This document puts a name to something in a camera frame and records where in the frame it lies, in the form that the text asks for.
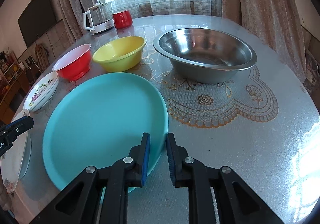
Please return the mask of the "wooden cabinet with shelves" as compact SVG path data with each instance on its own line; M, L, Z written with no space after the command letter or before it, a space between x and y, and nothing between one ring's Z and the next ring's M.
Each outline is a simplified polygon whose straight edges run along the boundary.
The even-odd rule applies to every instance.
M14 52L1 52L1 125L8 124L30 89L25 69Z

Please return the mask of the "black wall television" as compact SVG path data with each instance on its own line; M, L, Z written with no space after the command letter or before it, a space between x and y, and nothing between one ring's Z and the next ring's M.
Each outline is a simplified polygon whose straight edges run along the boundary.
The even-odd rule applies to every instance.
M17 20L26 47L57 23L51 0L31 0Z

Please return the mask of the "white glass electric kettle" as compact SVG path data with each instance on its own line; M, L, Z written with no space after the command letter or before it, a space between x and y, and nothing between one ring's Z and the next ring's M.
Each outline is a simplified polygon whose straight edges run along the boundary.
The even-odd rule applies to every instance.
M82 27L92 34L98 34L114 27L108 3L95 3L82 14Z

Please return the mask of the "large stainless steel bowl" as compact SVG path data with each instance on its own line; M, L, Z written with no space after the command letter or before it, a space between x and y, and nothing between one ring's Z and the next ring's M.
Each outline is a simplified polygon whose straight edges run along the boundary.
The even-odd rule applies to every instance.
M153 47L168 58L180 75L200 83L230 80L257 62L255 51L227 32L205 28L181 28L163 32Z

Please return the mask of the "red plastic bowl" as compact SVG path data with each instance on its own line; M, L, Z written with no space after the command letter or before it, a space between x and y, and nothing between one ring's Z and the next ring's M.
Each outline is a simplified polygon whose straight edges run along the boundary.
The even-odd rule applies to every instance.
M53 66L52 71L68 80L77 81L91 68L91 44L83 44L63 55Z

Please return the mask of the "teal round plastic plate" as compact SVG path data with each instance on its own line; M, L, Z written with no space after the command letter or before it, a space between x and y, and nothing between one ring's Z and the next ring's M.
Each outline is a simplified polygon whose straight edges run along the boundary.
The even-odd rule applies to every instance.
M135 74L97 76L73 89L54 109L42 143L46 172L62 190L86 167L108 167L128 156L146 132L152 171L168 132L163 96Z

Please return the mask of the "yellow plastic bowl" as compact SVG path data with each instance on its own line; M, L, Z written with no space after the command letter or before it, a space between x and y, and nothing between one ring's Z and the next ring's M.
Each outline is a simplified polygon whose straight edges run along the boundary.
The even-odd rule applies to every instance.
M140 62L145 46L146 39L143 37L122 37L100 47L92 60L108 73L127 71Z

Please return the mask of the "white dragon phoenix plate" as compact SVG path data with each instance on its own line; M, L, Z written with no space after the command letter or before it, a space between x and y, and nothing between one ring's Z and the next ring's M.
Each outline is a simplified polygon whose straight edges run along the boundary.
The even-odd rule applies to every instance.
M28 131L13 142L13 147L1 156L1 175L7 192L12 194L17 186L21 173L23 157L27 145Z

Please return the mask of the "wooden chair by wall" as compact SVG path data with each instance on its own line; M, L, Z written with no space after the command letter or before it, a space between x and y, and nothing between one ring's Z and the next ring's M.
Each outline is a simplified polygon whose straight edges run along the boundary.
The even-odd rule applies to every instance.
M37 60L37 65L41 71L44 71L49 67L48 51L43 45L36 45L35 55Z

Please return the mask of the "beige patterned curtain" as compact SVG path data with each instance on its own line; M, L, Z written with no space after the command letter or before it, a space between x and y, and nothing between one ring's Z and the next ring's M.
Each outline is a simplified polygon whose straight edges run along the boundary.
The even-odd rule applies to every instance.
M305 81L305 46L295 0L222 0L222 16L256 35Z

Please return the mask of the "red ceramic mug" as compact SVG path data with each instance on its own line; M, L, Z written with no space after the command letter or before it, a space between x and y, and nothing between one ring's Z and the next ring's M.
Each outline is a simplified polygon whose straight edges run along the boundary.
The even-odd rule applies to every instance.
M116 29L124 29L133 24L133 20L129 10L116 12L112 16Z

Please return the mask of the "white floral rose plate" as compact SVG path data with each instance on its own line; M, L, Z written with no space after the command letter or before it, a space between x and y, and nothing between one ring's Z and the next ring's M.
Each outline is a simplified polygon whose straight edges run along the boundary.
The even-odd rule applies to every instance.
M59 80L60 77L56 71L52 71L41 78L27 95L23 108L29 112L40 110L52 98Z

